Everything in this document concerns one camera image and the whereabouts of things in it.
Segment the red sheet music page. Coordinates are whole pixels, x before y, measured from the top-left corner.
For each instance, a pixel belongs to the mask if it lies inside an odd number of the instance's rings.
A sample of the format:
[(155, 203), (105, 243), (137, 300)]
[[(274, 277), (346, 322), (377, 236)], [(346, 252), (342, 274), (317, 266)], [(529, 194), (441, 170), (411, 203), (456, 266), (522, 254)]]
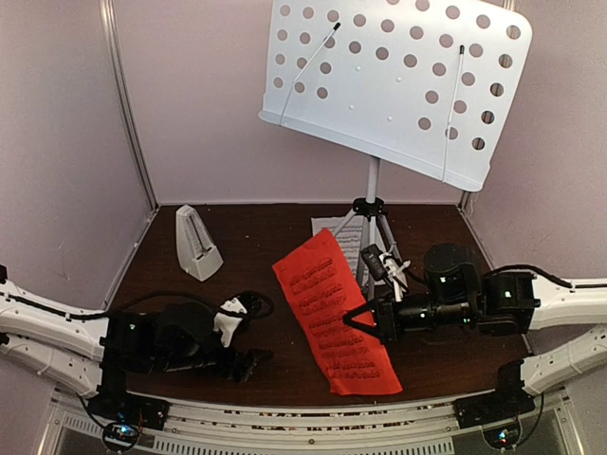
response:
[(383, 396), (403, 391), (383, 345), (342, 321), (365, 299), (330, 230), (324, 228), (272, 268), (332, 393)]

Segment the grey metronome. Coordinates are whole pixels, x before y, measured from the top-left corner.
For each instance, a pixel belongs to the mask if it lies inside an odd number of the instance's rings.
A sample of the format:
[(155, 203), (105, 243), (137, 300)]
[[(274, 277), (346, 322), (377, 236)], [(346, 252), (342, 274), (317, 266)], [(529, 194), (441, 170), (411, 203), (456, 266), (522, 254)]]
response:
[(204, 282), (221, 268), (221, 253), (194, 207), (176, 211), (175, 234), (177, 259), (187, 274)]

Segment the white perforated music stand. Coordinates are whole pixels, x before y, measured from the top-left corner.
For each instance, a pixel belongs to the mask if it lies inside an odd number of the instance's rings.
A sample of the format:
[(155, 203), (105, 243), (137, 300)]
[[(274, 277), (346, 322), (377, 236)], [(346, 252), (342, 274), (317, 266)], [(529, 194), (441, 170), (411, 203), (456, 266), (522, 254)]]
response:
[(260, 118), (478, 192), (531, 41), (484, 1), (276, 1)]

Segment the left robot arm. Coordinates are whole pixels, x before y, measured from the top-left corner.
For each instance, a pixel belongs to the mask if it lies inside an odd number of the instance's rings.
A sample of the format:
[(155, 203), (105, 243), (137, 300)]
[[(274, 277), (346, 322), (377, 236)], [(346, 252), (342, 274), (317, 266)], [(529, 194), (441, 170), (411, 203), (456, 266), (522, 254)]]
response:
[(233, 339), (274, 308), (254, 291), (216, 306), (191, 293), (161, 290), (119, 310), (95, 312), (32, 294), (3, 275), (1, 352), (126, 421), (137, 410), (126, 390), (128, 373), (215, 368), (230, 380), (247, 381), (271, 353), (242, 353)]

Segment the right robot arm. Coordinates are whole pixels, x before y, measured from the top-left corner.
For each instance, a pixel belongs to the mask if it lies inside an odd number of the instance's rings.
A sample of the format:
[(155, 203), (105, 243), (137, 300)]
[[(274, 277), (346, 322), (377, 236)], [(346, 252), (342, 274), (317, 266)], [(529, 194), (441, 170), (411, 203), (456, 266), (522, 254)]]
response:
[(557, 326), (587, 325), (589, 331), (546, 354), (509, 362), (498, 371), (494, 391), (459, 399), (459, 415), (503, 419), (534, 409), (535, 397), (606, 364), (606, 281), (566, 280), (530, 264), (482, 273), (478, 256), (457, 244), (432, 246), (423, 259), (420, 283), (410, 294), (409, 270), (371, 245), (361, 252), (371, 276), (393, 286), (386, 295), (348, 311), (343, 322), (380, 342), (399, 334), (457, 325), (493, 337), (522, 335)]

